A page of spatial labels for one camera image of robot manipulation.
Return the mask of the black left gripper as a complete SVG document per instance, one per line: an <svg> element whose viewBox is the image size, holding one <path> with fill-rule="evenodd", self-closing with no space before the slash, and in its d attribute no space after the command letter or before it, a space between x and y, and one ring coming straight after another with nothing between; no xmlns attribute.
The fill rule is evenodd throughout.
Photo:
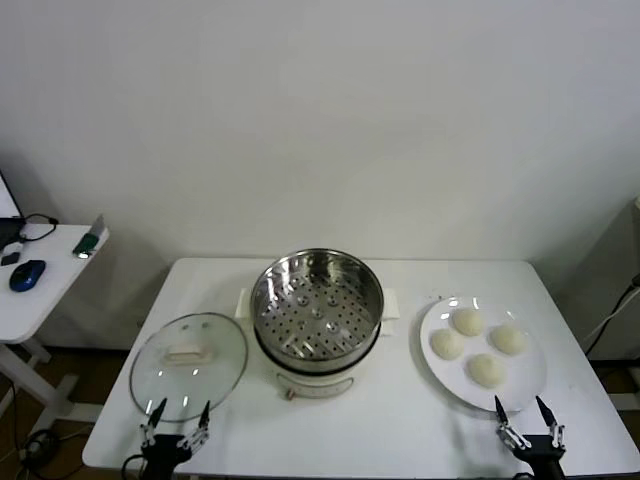
<svg viewBox="0 0 640 480"><path fill-rule="evenodd" d="M171 480L178 465L192 458L192 451L198 451L209 439L210 402L207 401L199 417L198 425L189 435L157 435L155 428L161 420L167 398L151 412L146 424L140 425L142 435L141 453L146 466L142 480Z"/></svg>

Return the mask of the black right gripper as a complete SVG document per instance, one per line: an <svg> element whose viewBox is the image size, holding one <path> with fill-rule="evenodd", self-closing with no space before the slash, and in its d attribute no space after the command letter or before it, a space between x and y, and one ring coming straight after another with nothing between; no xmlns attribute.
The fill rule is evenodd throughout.
<svg viewBox="0 0 640 480"><path fill-rule="evenodd" d="M494 396L497 434L502 443L514 450L514 456L529 465L535 480L565 480L566 475L560 465L566 449L565 426L560 424L546 403L536 396L541 416L548 428L548 435L520 434L509 422L504 407L497 395Z"/></svg>

